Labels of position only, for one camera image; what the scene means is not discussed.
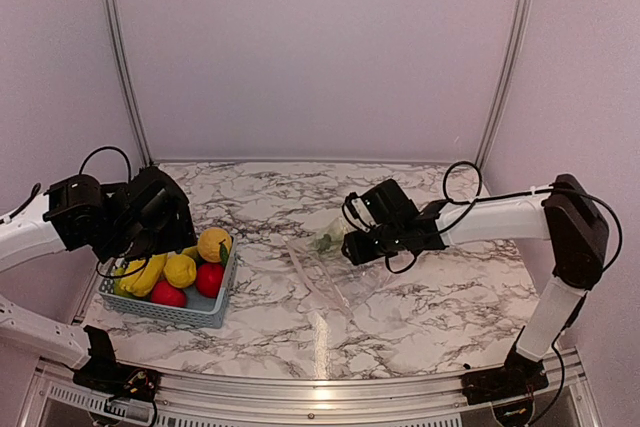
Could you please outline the clear zip top bag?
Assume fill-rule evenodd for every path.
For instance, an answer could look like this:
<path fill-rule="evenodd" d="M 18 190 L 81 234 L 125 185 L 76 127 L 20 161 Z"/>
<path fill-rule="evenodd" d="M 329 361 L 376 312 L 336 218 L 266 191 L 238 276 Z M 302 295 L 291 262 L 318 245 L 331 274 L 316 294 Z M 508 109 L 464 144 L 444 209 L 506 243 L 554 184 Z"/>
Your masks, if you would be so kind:
<path fill-rule="evenodd" d="M 366 302 L 392 289 L 394 281 L 382 261 L 354 266 L 342 255 L 342 247 L 323 254 L 317 253 L 311 241 L 316 235 L 326 233 L 329 224 L 301 237 L 285 237 L 284 243 L 303 284 L 326 309 L 339 311 L 352 319 Z"/>

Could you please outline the yellow fake bell pepper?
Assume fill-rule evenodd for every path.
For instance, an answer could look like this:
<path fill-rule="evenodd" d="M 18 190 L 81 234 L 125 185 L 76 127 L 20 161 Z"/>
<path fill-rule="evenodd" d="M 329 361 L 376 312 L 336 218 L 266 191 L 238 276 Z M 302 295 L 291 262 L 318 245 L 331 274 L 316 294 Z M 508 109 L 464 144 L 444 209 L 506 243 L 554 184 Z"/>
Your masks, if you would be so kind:
<path fill-rule="evenodd" d="M 163 269 L 167 282 L 178 289 L 190 287 L 197 277 L 197 264 L 187 255 L 178 254 L 169 258 Z"/>

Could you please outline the yellow fake banana bunch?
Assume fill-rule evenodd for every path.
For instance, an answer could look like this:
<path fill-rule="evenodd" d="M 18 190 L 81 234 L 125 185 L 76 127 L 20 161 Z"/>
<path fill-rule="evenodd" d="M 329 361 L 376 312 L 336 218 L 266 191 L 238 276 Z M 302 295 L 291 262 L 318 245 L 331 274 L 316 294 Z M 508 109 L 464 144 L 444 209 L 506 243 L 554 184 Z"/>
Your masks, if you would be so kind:
<path fill-rule="evenodd" d="M 154 255 L 149 260 L 132 261 L 126 267 L 126 272 L 120 282 L 121 287 L 131 297 L 143 298 L 154 288 L 162 276 L 168 255 Z"/>

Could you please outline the red fake apple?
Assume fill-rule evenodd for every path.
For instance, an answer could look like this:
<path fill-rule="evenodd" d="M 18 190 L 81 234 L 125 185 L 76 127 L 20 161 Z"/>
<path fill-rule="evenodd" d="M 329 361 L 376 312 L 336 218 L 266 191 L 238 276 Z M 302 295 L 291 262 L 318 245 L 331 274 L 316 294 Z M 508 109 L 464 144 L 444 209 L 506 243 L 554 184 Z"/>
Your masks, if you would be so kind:
<path fill-rule="evenodd" d="M 154 304 L 184 308 L 187 305 L 187 296 L 182 289 L 172 286 L 168 281 L 159 281 L 151 291 L 150 300 Z"/>
<path fill-rule="evenodd" d="M 197 270 L 197 291 L 204 297 L 216 298 L 224 278 L 225 268 L 219 263 L 205 263 Z"/>

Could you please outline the white fake radish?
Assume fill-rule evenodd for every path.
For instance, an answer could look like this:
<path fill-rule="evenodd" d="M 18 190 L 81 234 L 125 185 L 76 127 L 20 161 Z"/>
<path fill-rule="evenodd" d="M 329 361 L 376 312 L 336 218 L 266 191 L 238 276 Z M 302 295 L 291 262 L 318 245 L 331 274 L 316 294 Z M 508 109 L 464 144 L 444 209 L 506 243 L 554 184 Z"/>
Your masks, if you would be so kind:
<path fill-rule="evenodd" d="M 332 242 L 341 242 L 349 231 L 349 224 L 344 218 L 339 217 L 329 224 L 326 234 L 330 236 Z"/>

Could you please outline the small green yellow fake fruit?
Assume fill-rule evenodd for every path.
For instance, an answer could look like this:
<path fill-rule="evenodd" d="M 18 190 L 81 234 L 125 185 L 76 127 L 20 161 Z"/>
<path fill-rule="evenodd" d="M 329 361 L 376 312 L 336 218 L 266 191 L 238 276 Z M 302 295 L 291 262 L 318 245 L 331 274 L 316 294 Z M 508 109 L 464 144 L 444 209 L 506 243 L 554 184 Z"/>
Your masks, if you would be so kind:
<path fill-rule="evenodd" d="M 196 246 L 185 248 L 180 252 L 180 254 L 192 258 L 197 264 L 204 262 Z"/>

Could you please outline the green fake pear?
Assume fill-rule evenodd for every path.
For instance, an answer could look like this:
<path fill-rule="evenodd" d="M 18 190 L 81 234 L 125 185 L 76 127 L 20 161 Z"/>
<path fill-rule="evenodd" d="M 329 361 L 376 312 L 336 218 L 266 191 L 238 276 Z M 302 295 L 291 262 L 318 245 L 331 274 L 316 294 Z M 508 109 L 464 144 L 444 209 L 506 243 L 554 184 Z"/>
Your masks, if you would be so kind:
<path fill-rule="evenodd" d="M 125 297 L 125 298 L 131 298 L 131 295 L 126 290 L 124 290 L 120 285 L 120 282 L 125 272 L 126 272 L 126 267 L 122 265 L 116 268 L 111 273 L 111 275 L 115 277 L 113 282 L 113 294 L 117 296 Z"/>

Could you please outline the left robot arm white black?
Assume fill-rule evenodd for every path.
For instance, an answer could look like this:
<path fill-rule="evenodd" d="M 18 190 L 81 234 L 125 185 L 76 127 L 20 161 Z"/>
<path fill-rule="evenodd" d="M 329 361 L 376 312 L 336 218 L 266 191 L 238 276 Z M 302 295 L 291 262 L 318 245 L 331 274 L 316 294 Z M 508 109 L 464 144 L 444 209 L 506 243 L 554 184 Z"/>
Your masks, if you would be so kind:
<path fill-rule="evenodd" d="M 158 167 L 126 170 L 123 182 L 103 184 L 80 170 L 1 217 L 1 268 L 88 247 L 98 262 L 149 260 L 197 242 L 189 200 Z M 1 337 L 26 350 L 86 373 L 106 392 L 125 385 L 108 334 L 58 323 L 1 300 Z"/>

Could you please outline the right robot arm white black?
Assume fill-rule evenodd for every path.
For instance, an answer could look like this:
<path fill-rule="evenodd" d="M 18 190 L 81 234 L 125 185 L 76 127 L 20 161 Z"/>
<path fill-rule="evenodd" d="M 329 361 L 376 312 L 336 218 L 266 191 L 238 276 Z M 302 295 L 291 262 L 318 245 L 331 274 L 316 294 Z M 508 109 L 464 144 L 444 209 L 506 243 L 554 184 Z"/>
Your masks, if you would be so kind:
<path fill-rule="evenodd" d="M 399 184 L 385 180 L 343 201 L 351 226 L 341 252 L 353 265 L 401 252 L 414 258 L 468 243 L 534 239 L 550 242 L 554 268 L 528 324 L 495 377 L 506 395 L 529 384 L 544 355 L 577 319 L 586 297 L 617 260 L 607 252 L 609 228 L 621 225 L 613 209 L 587 193 L 571 174 L 526 191 L 469 200 L 446 195 L 423 209 Z"/>

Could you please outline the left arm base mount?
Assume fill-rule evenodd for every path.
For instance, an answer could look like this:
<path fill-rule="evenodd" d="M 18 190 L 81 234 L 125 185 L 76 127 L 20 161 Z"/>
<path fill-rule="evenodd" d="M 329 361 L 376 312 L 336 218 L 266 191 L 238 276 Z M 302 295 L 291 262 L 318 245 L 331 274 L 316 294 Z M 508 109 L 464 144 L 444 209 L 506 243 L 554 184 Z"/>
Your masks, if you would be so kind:
<path fill-rule="evenodd" d="M 116 359 L 108 334 L 85 326 L 88 335 L 88 360 L 73 369 L 75 384 L 110 395 L 110 399 L 134 399 L 152 403 L 160 380 L 154 369 L 124 364 Z"/>

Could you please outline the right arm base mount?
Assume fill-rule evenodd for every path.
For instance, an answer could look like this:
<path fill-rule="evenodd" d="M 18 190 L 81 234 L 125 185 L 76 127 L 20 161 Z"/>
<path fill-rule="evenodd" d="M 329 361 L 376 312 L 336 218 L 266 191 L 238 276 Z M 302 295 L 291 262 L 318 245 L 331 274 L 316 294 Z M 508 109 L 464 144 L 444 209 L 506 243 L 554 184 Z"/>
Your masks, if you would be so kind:
<path fill-rule="evenodd" d="M 503 365 L 468 371 L 461 377 L 462 393 L 469 405 L 527 396 L 549 386 L 543 361 L 532 361 L 512 346 Z"/>

